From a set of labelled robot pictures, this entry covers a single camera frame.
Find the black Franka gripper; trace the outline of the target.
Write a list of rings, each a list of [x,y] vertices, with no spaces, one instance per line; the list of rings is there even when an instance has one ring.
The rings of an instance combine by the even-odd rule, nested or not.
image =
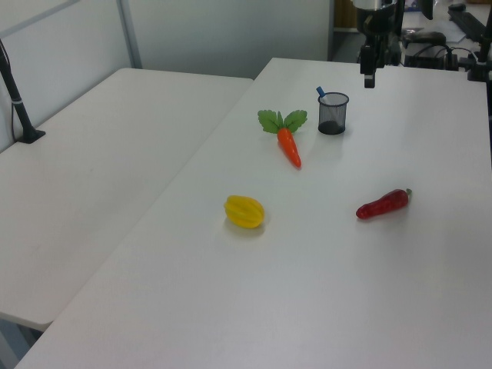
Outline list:
[[[356,9],[357,30],[365,36],[366,44],[360,51],[360,73],[364,87],[375,87],[376,54],[374,47],[383,38],[382,65],[398,66],[401,63],[401,35],[404,6],[387,5],[378,9]]]

